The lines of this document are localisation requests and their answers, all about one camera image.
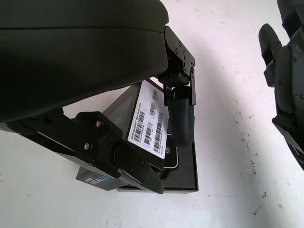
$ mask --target bolt head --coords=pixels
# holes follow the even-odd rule
[[[84,150],[87,151],[89,148],[90,148],[90,144],[86,143],[86,144],[84,145]]]
[[[101,122],[99,120],[97,120],[96,127],[100,127],[100,125],[101,125]]]

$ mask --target barcode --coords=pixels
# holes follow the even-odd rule
[[[156,127],[154,149],[153,149],[157,153],[159,153],[159,149],[160,149],[161,132],[162,132],[162,113],[159,113],[157,127]]]
[[[151,102],[150,115],[154,116],[154,113],[155,113],[155,103]]]
[[[157,100],[157,91],[153,91],[153,96],[152,96],[153,100],[156,101]]]
[[[138,117],[138,122],[136,125],[136,130],[134,134],[134,140],[139,143],[139,140],[142,135],[142,130],[143,130],[143,119],[144,119],[144,113],[142,111],[139,112],[139,117]]]
[[[150,146],[150,138],[151,138],[151,132],[152,132],[153,124],[148,122],[147,130],[146,130],[146,136],[144,138],[144,143]]]

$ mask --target white table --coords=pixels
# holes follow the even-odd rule
[[[106,192],[75,180],[77,164],[0,132],[0,227],[304,227],[304,173],[271,124],[274,91],[258,42],[265,23],[288,41],[276,0],[163,2],[196,59],[199,192]],[[66,114],[103,111],[123,91],[66,107]]]

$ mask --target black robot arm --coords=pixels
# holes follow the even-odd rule
[[[264,75],[275,88],[277,116],[272,122],[304,169],[304,1],[278,0],[278,6],[290,41],[282,47],[270,25],[261,28]]]

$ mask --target white label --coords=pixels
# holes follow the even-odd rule
[[[128,141],[164,159],[168,129],[168,109],[163,92],[147,81],[142,82]]]

